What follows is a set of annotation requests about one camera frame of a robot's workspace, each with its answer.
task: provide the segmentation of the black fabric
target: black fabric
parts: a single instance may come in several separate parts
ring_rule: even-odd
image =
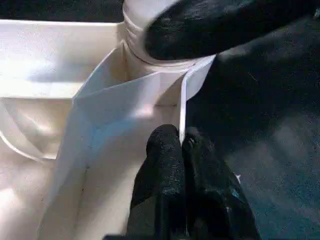
[[[117,23],[124,19],[123,2],[124,0],[1,0],[0,19]]]
[[[185,171],[178,131],[173,125],[162,125],[155,129],[146,146],[146,160],[142,164],[134,181],[131,199],[131,211],[128,221],[129,234],[146,233],[143,224],[154,224],[153,232],[159,239],[170,239],[170,236],[184,235],[186,231],[185,213]],[[131,219],[141,204],[150,212],[141,215],[140,224],[134,229]]]
[[[260,239],[239,181],[227,164],[217,157],[210,139],[191,127],[187,130],[182,150],[191,236],[203,236],[208,231],[216,238]]]
[[[176,128],[162,125],[151,134],[146,152],[134,182],[127,234],[260,239],[236,176],[217,158],[208,137],[190,128],[181,148]]]
[[[215,59],[187,102],[240,175],[262,239],[320,238],[320,21],[301,19]]]
[[[305,15],[312,0],[180,0],[148,28],[145,49],[159,60],[214,55]]]

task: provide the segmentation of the floor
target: floor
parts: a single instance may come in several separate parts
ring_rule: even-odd
[[[0,18],[122,19],[120,0],[9,2]],[[320,238],[319,29],[301,19],[221,53],[187,105],[187,125],[206,132],[241,175],[263,239]]]

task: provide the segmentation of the white paper bag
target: white paper bag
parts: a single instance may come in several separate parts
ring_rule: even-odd
[[[122,42],[98,65],[72,100],[39,240],[125,233],[151,132],[174,124],[184,139],[186,101],[201,88],[213,59],[152,72]]]

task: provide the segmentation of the white bottle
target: white bottle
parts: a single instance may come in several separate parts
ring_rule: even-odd
[[[125,0],[123,4],[126,43],[128,48],[142,61],[154,65],[155,72],[162,72],[156,66],[165,67],[167,71],[187,70],[197,62],[193,60],[161,61],[149,56],[144,48],[144,34],[147,27],[163,11],[178,0]]]

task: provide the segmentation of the paper bag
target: paper bag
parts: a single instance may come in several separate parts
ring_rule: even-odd
[[[73,98],[39,240],[99,240],[125,233],[151,132],[174,124],[184,139],[186,101],[201,88],[214,56],[189,69],[157,72],[133,58],[122,42]]]

